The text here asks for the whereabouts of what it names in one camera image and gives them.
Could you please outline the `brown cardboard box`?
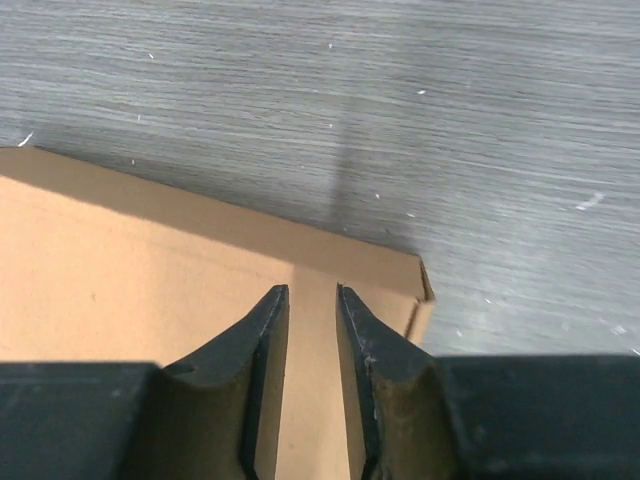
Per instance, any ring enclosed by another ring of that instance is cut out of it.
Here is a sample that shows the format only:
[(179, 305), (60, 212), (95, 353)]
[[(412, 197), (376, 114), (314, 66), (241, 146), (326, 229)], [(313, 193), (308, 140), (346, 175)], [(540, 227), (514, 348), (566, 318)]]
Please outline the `brown cardboard box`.
[(1, 152), (1, 357), (171, 363), (276, 284), (290, 320), (275, 475), (347, 479), (336, 288), (413, 343), (422, 260), (30, 147)]

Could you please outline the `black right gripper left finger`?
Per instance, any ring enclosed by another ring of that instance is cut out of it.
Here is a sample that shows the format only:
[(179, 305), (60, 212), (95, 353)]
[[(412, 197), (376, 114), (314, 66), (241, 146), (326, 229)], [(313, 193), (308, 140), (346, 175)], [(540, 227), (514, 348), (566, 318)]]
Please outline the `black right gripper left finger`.
[(272, 479), (289, 290), (167, 365), (1, 367), (5, 479)]

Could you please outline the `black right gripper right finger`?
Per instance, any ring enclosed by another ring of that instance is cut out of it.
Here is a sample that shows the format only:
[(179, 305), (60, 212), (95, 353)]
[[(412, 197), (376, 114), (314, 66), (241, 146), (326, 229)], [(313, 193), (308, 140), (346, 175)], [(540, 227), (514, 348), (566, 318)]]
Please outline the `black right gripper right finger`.
[(635, 355), (435, 357), (336, 291), (354, 479), (635, 479)]

